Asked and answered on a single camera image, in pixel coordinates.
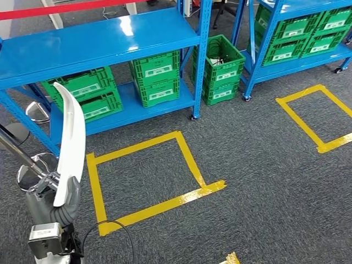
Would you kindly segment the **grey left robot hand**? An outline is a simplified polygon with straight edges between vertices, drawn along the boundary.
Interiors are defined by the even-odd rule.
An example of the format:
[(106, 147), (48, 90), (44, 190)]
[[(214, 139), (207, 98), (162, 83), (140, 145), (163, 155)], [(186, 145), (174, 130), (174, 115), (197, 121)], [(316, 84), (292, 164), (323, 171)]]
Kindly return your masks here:
[(35, 225), (57, 222), (66, 227), (74, 222), (80, 202), (80, 180), (72, 176), (61, 183), (60, 174), (51, 172), (26, 192)]

